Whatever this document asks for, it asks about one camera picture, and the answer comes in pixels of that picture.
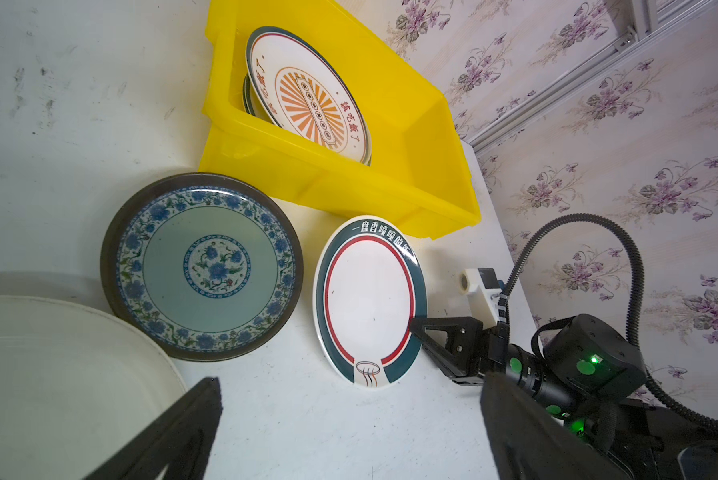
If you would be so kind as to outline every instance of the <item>plate with orange sunburst design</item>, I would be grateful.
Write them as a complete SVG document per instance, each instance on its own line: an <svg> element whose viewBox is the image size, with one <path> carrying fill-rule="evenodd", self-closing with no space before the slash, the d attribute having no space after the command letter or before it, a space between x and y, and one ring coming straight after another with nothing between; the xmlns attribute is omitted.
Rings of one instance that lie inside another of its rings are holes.
<svg viewBox="0 0 718 480"><path fill-rule="evenodd" d="M303 39L281 28L258 28L247 43L247 67L255 93L276 125L370 164L370 131L354 97Z"/></svg>

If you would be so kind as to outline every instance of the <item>dirty white surface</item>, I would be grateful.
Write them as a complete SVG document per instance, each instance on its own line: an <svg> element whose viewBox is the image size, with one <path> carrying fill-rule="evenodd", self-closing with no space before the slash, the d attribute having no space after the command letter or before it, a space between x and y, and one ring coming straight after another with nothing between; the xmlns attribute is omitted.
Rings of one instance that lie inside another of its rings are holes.
<svg viewBox="0 0 718 480"><path fill-rule="evenodd" d="M98 256L108 222L157 178L196 170L209 131L205 0L0 2L0 294L110 312ZM456 276L508 247L470 147L482 223L412 239L430 316L469 315ZM398 385L359 390L330 368L311 315L318 256L343 217L279 202L300 237L303 293L275 338L238 359L176 361L190 387L219 376L224 413L206 478L497 478L479 389L422 354ZM512 341L534 331L523 292Z"/></svg>

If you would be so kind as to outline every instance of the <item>green led light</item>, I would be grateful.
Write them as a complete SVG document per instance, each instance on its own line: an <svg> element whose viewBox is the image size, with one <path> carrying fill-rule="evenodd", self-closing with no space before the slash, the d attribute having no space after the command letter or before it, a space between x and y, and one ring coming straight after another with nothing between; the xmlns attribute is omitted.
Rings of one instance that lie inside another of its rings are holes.
<svg viewBox="0 0 718 480"><path fill-rule="evenodd" d="M514 373L521 373L521 372L522 372L522 368L524 368L524 367L522 366L522 361L519 360L519 359L517 359L516 357L512 357L512 358L508 361L508 366L511 367L511 370L512 370Z"/></svg>
<svg viewBox="0 0 718 480"><path fill-rule="evenodd" d="M583 418L579 418L575 420L572 425L569 426L569 429L572 430L572 433L579 434L583 432L584 426L585 420Z"/></svg>

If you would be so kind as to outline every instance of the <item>green dot marker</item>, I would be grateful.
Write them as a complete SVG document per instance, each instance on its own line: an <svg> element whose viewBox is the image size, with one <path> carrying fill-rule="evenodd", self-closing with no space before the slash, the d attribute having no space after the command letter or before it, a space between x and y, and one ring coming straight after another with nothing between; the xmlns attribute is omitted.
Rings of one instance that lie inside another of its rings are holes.
<svg viewBox="0 0 718 480"><path fill-rule="evenodd" d="M513 370L514 373L522 372L522 361L517 359L516 357L511 357L511 359L508 360L508 364L510 365L511 370Z"/></svg>
<svg viewBox="0 0 718 480"><path fill-rule="evenodd" d="M569 429L572 430L572 433L575 433L577 435L583 431L584 427L585 427L584 418L579 418L579 419L575 420L575 422L572 425L570 425Z"/></svg>
<svg viewBox="0 0 718 480"><path fill-rule="evenodd" d="M583 375L593 375L596 371L596 367L592 363L588 363L585 360L580 360L576 365L578 372Z"/></svg>

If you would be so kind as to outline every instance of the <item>blue and white floral plate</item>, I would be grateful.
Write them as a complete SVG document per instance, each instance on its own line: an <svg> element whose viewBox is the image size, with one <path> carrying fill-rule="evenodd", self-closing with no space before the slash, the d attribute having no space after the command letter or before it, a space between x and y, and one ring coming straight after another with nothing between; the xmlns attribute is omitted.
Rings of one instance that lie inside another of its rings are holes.
<svg viewBox="0 0 718 480"><path fill-rule="evenodd" d="M233 358L278 332L300 296L303 255L284 212L248 184L180 174L143 188L103 241L114 313L171 356Z"/></svg>
<svg viewBox="0 0 718 480"><path fill-rule="evenodd" d="M427 312L426 283L399 229L357 216L324 247L314 278L314 321L326 358L362 388L388 386L417 358L410 319Z"/></svg>

